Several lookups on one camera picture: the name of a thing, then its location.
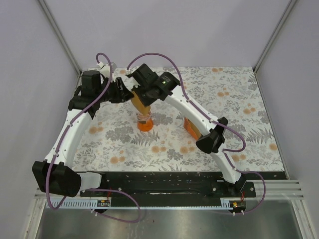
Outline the brown paper coffee filter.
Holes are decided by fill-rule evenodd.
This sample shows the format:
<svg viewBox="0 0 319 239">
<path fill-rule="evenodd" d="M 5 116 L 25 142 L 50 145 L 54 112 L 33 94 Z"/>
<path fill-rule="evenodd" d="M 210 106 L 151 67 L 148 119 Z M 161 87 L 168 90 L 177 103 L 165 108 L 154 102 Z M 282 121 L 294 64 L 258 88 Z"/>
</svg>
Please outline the brown paper coffee filter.
<svg viewBox="0 0 319 239">
<path fill-rule="evenodd" d="M 136 108 L 136 110 L 138 110 L 138 112 L 145 116 L 147 114 L 150 113 L 151 107 L 150 106 L 144 106 L 143 103 L 141 102 L 141 100 L 139 99 L 139 97 L 137 96 L 137 94 L 132 91 L 134 97 L 131 98 L 131 102 L 133 104 L 133 106 Z"/>
</svg>

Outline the clear glass dripper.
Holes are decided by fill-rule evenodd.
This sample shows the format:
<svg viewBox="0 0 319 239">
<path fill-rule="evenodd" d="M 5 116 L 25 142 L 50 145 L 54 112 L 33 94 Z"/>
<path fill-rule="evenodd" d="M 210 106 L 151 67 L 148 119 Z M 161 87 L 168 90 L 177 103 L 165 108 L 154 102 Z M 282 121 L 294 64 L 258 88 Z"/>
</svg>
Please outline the clear glass dripper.
<svg viewBox="0 0 319 239">
<path fill-rule="evenodd" d="M 151 113 L 142 114 L 141 112 L 136 112 L 137 122 L 141 124 L 146 124 L 149 120 L 152 119 Z"/>
</svg>

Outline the orange glass carafe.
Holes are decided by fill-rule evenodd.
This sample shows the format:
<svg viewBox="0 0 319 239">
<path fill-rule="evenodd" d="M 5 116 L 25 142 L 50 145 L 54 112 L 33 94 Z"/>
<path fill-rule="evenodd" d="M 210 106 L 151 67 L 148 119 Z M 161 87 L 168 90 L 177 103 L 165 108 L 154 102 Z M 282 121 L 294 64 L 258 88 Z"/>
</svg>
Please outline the orange glass carafe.
<svg viewBox="0 0 319 239">
<path fill-rule="evenodd" d="M 139 118 L 137 120 L 137 127 L 142 132 L 148 132 L 150 131 L 154 126 L 152 118 L 142 119 Z"/>
</svg>

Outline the coffee filter box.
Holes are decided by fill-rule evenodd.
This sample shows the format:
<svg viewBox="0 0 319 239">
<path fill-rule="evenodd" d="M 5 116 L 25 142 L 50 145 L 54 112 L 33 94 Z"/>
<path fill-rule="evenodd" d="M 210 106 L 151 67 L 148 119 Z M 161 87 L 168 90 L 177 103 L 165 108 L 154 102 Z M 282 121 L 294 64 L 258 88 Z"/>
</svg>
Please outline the coffee filter box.
<svg viewBox="0 0 319 239">
<path fill-rule="evenodd" d="M 198 128 L 186 117 L 184 117 L 184 128 L 195 139 L 198 140 L 201 137 L 201 133 Z"/>
</svg>

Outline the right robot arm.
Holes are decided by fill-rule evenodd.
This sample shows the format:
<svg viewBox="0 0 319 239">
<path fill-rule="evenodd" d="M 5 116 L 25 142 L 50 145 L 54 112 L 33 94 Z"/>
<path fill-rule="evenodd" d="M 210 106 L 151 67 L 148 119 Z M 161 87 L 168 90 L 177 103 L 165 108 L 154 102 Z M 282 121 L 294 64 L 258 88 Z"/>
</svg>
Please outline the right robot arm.
<svg viewBox="0 0 319 239">
<path fill-rule="evenodd" d="M 218 118 L 199 106 L 185 92 L 181 81 L 170 72 L 158 75 L 148 65 L 142 64 L 136 70 L 127 70 L 126 75 L 135 80 L 132 91 L 144 106 L 161 100 L 176 108 L 194 124 L 200 133 L 196 141 L 197 148 L 213 157 L 222 172 L 228 194 L 240 196 L 245 190 L 246 178 L 235 169 L 234 162 L 225 154 L 224 132 L 228 120 L 225 117 Z"/>
</svg>

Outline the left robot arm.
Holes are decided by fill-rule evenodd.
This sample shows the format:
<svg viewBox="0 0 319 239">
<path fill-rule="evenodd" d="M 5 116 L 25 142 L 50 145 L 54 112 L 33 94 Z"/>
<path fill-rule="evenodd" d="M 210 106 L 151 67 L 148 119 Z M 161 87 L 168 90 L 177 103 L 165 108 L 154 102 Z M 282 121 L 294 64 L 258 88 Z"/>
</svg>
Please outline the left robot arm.
<svg viewBox="0 0 319 239">
<path fill-rule="evenodd" d="M 108 184 L 102 181 L 101 174 L 72 170 L 75 153 L 101 103 L 124 103 L 132 97 L 122 78 L 109 80 L 97 70 L 83 72 L 57 141 L 45 159 L 32 166 L 41 192 L 74 197 L 80 191 L 91 189 L 98 197 L 107 194 Z"/>
</svg>

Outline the floral table mat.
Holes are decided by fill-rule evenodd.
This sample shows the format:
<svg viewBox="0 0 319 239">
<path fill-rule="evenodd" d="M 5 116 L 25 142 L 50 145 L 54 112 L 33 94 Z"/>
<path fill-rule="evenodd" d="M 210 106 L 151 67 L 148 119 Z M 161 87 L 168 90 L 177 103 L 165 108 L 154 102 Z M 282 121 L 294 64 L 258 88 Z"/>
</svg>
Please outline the floral table mat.
<svg viewBox="0 0 319 239">
<path fill-rule="evenodd" d="M 243 171 L 282 171 L 266 109 L 250 67 L 181 67 L 186 91 L 217 117 L 228 119 L 228 154 Z M 137 127 L 130 102 L 104 103 L 83 134 L 74 171 L 211 171 L 219 169 L 185 130 L 183 114 L 167 103 L 151 106 L 153 128 Z"/>
</svg>

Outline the left aluminium frame post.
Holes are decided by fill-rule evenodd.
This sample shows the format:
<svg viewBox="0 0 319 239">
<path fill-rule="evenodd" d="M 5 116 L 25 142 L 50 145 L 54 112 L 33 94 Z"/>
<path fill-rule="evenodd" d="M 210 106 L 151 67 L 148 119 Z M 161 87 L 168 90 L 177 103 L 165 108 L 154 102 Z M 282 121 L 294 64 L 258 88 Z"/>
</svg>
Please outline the left aluminium frame post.
<svg viewBox="0 0 319 239">
<path fill-rule="evenodd" d="M 51 30 L 53 31 L 53 34 L 57 38 L 60 46 L 62 47 L 62 50 L 66 54 L 70 64 L 72 65 L 74 71 L 77 73 L 77 75 L 81 75 L 82 69 L 76 60 L 74 54 L 71 51 L 71 48 L 69 47 L 48 3 L 46 0 L 36 0 L 37 4 L 39 5 L 42 13 L 44 14 L 49 26 L 51 27 Z"/>
</svg>

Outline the aluminium frame post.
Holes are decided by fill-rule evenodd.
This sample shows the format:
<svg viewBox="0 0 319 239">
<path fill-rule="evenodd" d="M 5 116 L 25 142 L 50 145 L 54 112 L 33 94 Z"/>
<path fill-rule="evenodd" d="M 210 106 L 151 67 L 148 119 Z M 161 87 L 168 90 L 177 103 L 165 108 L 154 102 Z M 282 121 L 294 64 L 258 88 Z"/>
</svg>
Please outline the aluminium frame post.
<svg viewBox="0 0 319 239">
<path fill-rule="evenodd" d="M 77 75 L 81 75 L 82 69 L 76 60 L 74 54 L 71 51 L 71 48 L 69 47 L 48 3 L 46 0 L 36 0 L 37 4 L 39 5 L 42 13 L 44 14 L 49 26 L 51 27 L 51 30 L 53 31 L 53 34 L 57 38 L 60 46 L 62 47 L 62 50 L 66 54 L 70 64 L 72 65 L 74 71 L 77 73 Z"/>
<path fill-rule="evenodd" d="M 263 62 L 266 60 L 268 54 L 270 53 L 273 45 L 275 44 L 276 40 L 278 39 L 281 31 L 285 27 L 286 22 L 288 21 L 291 13 L 295 9 L 296 5 L 298 4 L 299 0 L 290 0 L 285 7 L 285 10 L 283 11 L 279 21 L 277 22 L 270 38 L 268 39 L 264 49 L 262 50 L 261 55 L 259 56 L 257 63 L 253 67 L 253 72 L 256 75 L 261 68 Z"/>
</svg>

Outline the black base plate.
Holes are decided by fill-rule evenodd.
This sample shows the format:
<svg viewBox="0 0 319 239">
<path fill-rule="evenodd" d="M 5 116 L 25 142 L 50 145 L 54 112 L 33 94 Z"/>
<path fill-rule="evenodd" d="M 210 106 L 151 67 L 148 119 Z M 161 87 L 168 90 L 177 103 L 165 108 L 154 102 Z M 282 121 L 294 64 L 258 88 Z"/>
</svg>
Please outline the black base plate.
<svg viewBox="0 0 319 239">
<path fill-rule="evenodd" d="M 245 199 L 245 185 L 240 192 L 231 193 L 220 172 L 106 172 L 95 192 L 102 197 L 136 199 L 165 195 L 168 199 L 231 198 Z"/>
</svg>

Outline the aluminium front rail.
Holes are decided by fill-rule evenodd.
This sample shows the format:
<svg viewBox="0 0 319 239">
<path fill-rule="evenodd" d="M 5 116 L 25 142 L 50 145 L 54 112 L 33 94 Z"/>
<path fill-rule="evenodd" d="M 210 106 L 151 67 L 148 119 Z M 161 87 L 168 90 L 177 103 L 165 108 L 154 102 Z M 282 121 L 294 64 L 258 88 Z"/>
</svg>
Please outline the aluminium front rail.
<svg viewBox="0 0 319 239">
<path fill-rule="evenodd" d="M 303 200 L 304 195 L 297 180 L 265 180 L 266 194 L 264 200 Z M 248 180 L 245 184 L 245 198 L 261 199 L 264 187 L 261 180 Z M 75 198 L 102 198 L 98 193 L 80 192 Z M 45 193 L 36 190 L 36 199 L 45 199 Z"/>
</svg>

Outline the right aluminium frame post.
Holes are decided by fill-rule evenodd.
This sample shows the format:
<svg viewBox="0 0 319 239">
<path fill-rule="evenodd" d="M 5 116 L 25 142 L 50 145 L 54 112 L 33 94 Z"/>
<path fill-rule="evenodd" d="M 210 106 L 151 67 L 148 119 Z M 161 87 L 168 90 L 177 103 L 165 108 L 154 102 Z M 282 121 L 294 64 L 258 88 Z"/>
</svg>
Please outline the right aluminium frame post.
<svg viewBox="0 0 319 239">
<path fill-rule="evenodd" d="M 285 27 L 286 22 L 288 21 L 291 13 L 295 9 L 296 5 L 298 4 L 299 0 L 290 0 L 285 7 L 285 10 L 283 11 L 279 21 L 277 22 L 270 38 L 268 39 L 264 49 L 262 50 L 261 55 L 259 56 L 257 63 L 253 67 L 253 72 L 256 75 L 261 68 L 263 62 L 266 60 L 268 54 L 270 53 L 273 45 L 275 44 L 276 40 L 278 39 L 281 31 Z"/>
</svg>

